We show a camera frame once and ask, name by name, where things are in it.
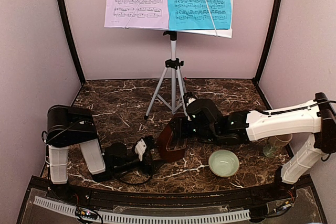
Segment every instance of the bowl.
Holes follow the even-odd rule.
[[[239,159],[227,150],[215,151],[209,157],[210,170],[219,177],[227,178],[235,175],[239,169]]]

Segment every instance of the black metal pole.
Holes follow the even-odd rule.
[[[271,15],[271,19],[270,19],[269,26],[268,26],[267,36],[266,36],[266,40],[265,40],[265,44],[264,44],[264,49],[263,49],[263,52],[261,54],[261,58],[260,58],[260,62],[259,62],[259,66],[258,66],[258,69],[257,69],[256,76],[253,78],[253,82],[256,83],[256,84],[258,84],[260,82],[261,76],[263,75],[263,71],[264,71],[264,68],[265,68],[265,65],[266,65],[267,57],[268,57],[269,50],[270,50],[270,47],[271,47],[271,44],[272,44],[275,27],[276,27],[277,20],[278,20],[280,4],[281,4],[281,0],[274,0],[272,15]]]
[[[76,68],[76,72],[78,75],[78,78],[80,80],[80,83],[83,85],[85,83],[85,76],[82,70],[82,67],[80,65],[80,61],[78,58],[78,54],[76,51],[76,47],[75,47],[75,42],[74,42],[74,38],[72,37],[72,33],[71,33],[71,29],[70,29],[70,23],[69,23],[69,19],[68,19],[68,14],[67,14],[67,9],[65,6],[65,1],[64,0],[57,0],[58,2],[58,8],[59,8],[59,12],[61,15],[61,19],[62,19],[62,23],[63,23],[63,29],[67,38],[67,42],[68,42],[68,46],[70,49],[70,53],[71,53],[71,57],[73,60],[73,64],[75,65]]]

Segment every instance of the transparent cup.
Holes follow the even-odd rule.
[[[262,149],[262,152],[266,157],[274,158],[280,153],[281,149],[292,140],[292,138],[293,134],[271,136],[267,141],[267,145]]]

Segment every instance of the tripod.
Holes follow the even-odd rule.
[[[185,110],[185,104],[183,100],[183,95],[186,92],[186,88],[184,85],[184,81],[182,79],[182,73],[181,73],[181,66],[183,66],[183,61],[180,62],[180,59],[176,57],[176,41],[177,41],[177,32],[175,31],[165,31],[163,35],[170,35],[170,42],[171,42],[171,51],[172,56],[169,60],[165,61],[165,68],[163,70],[163,73],[161,75],[161,78],[159,80],[158,85],[156,86],[154,95],[152,97],[151,103],[148,106],[147,112],[144,116],[145,120],[148,119],[148,115],[151,112],[151,109],[153,107],[155,98],[158,97],[169,109],[171,109],[172,113],[175,114],[176,111],[183,106],[184,114],[187,115]],[[168,68],[172,69],[172,105],[170,106],[163,98],[159,95],[159,89],[162,85],[163,79],[168,71]],[[179,82],[179,88],[180,88],[180,98],[176,105],[176,74],[177,79]]]

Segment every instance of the pink sheet music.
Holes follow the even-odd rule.
[[[126,25],[168,30],[167,0],[107,0],[105,27],[125,28]]]

